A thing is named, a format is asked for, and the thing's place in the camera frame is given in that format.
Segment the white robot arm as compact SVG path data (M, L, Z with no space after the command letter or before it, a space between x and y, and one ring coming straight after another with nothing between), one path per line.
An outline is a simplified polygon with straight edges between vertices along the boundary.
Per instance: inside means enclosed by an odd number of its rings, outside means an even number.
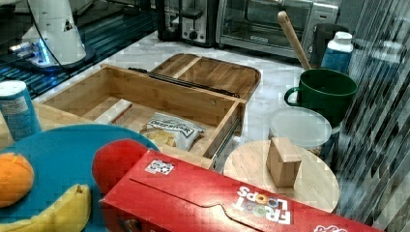
M29 61L38 67L68 66L86 57L85 46L74 25L69 0L26 0L33 17L24 42L34 46Z

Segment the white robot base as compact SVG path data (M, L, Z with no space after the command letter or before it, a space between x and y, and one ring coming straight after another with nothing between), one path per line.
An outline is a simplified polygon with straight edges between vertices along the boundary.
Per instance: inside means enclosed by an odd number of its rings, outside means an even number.
M77 32L38 36L13 45L9 51L42 71L75 70L93 60L96 50L82 42Z

